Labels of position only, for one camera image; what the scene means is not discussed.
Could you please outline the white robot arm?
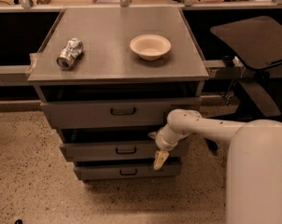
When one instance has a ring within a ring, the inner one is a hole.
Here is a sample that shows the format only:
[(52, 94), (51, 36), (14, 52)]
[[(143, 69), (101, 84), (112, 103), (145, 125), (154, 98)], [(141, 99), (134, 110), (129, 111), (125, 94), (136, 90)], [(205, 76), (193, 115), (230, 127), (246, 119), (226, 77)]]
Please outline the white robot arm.
[(153, 168), (161, 169), (178, 142), (194, 133), (228, 145), (225, 223), (282, 224), (282, 122), (205, 119), (175, 109), (148, 135), (156, 144)]

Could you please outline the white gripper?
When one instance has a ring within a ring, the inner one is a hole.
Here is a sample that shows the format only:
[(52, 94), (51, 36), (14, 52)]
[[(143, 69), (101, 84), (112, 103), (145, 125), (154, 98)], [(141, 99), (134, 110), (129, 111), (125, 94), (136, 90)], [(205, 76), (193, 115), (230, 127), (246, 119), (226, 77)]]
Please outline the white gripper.
[(155, 171), (163, 167), (169, 157), (168, 151), (173, 150), (178, 145), (178, 142), (187, 136), (187, 133), (176, 133), (169, 125), (165, 125), (157, 132), (148, 134), (149, 138), (155, 139), (156, 147), (159, 149), (155, 152), (155, 160), (153, 163), (153, 169)]

